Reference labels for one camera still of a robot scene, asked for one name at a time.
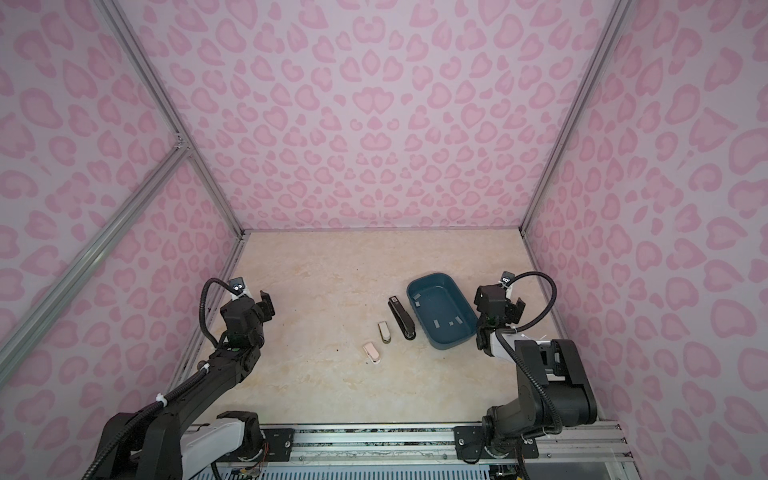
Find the pink small stapler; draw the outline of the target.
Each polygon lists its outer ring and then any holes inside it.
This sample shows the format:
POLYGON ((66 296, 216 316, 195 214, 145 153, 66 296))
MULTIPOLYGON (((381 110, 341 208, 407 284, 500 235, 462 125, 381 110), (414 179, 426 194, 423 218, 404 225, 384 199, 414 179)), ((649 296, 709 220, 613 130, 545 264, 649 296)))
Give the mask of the pink small stapler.
POLYGON ((381 361, 381 354, 372 342, 366 342, 363 345, 363 351, 373 364, 378 364, 381 361))

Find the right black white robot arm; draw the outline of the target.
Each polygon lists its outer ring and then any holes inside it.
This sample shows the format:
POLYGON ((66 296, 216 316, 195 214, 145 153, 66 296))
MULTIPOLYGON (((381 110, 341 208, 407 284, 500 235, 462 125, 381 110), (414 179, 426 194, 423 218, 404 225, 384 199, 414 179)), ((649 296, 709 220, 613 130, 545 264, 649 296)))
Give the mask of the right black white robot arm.
POLYGON ((536 439, 597 420, 597 401, 573 341, 521 337, 517 323, 524 302, 512 302, 502 284, 480 286, 474 304, 479 312, 477 347, 514 364, 517 397, 490 407, 478 426, 454 429, 460 461, 514 458, 520 464, 536 439))

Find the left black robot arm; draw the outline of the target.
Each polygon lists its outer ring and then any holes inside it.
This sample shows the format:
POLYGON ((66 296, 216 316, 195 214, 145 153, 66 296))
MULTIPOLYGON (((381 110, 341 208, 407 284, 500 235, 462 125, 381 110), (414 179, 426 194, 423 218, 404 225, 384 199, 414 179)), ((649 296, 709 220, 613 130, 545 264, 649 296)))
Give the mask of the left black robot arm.
POLYGON ((222 342, 190 378, 134 413, 104 426, 85 479, 181 479, 182 434, 219 397, 251 374, 265 344, 263 326, 275 316, 270 295, 245 294, 220 308, 222 342))

